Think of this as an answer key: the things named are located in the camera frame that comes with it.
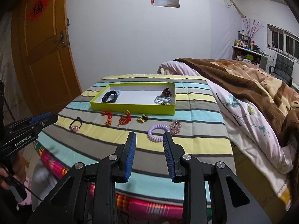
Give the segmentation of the person's left hand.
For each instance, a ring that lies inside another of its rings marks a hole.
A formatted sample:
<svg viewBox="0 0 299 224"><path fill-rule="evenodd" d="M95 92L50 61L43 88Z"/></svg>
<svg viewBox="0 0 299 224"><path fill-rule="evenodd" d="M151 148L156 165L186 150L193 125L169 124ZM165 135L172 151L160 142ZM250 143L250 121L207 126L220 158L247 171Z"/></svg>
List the person's left hand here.
<svg viewBox="0 0 299 224"><path fill-rule="evenodd" d="M4 180L3 178L9 178L10 176L13 176L13 178L20 183L24 183L26 180L25 165L22 162L22 155L20 153L17 153L16 155L12 171L14 174L12 174L11 171L1 167L1 187L7 191L10 190L10 187L6 180Z"/></svg>

